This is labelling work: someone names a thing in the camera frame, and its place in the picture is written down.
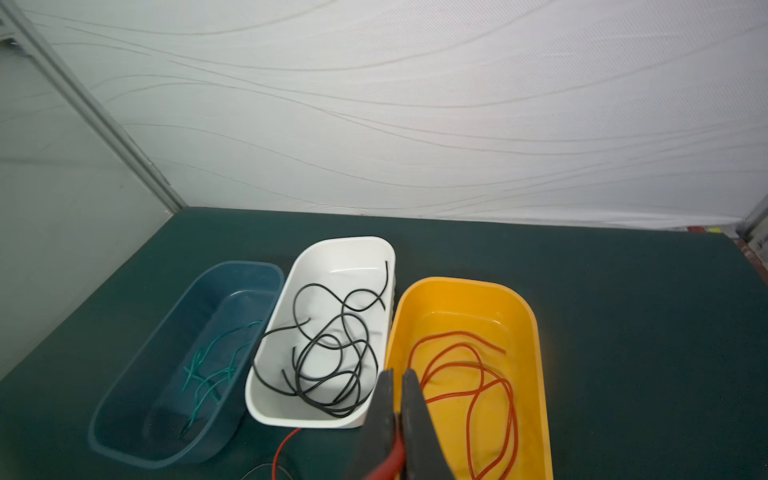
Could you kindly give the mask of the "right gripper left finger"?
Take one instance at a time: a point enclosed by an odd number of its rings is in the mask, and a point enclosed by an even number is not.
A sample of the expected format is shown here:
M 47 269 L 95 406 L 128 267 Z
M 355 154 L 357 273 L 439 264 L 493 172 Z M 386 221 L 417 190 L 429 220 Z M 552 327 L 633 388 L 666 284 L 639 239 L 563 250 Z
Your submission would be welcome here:
M 394 374 L 382 371 L 377 379 L 356 450 L 346 470 L 347 479 L 367 479 L 390 456 L 395 444 Z

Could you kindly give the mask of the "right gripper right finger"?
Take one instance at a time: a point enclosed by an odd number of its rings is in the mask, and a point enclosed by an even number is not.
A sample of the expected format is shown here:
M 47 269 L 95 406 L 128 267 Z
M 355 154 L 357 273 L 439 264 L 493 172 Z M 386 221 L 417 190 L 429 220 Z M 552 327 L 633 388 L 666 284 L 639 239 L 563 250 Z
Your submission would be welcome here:
M 401 479 L 454 480 L 433 426 L 419 378 L 412 369 L 407 369 L 402 377 L 400 406 L 405 448 Z

